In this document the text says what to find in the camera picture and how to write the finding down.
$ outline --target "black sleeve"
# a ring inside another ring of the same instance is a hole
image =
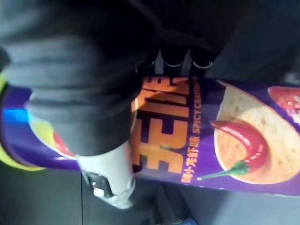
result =
[[[11,85],[35,92],[27,107],[71,152],[92,156],[129,138],[130,105],[153,27],[127,1],[2,0],[0,46]]]

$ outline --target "floor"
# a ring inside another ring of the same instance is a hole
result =
[[[0,179],[0,223],[6,225],[153,225],[186,217],[199,225],[299,223],[299,198],[138,180],[136,206],[117,210],[94,198],[74,172],[23,172],[0,164]]]

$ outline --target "snack packaging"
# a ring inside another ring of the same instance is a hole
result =
[[[31,91],[1,79],[0,160],[25,170],[79,171],[51,125],[26,110]],[[147,77],[132,111],[137,177],[300,195],[300,87]]]

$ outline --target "green chili stem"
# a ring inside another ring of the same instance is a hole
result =
[[[210,178],[230,176],[230,175],[245,175],[249,173],[249,171],[250,171],[250,167],[248,166],[248,164],[239,161],[230,170],[220,171],[203,177],[198,177],[197,180],[206,180]]]

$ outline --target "dark jacket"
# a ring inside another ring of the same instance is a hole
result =
[[[35,92],[28,109],[75,154],[105,153],[129,138],[142,85],[135,67],[156,23],[143,12],[133,0],[0,3],[0,46],[11,61],[4,74]]]

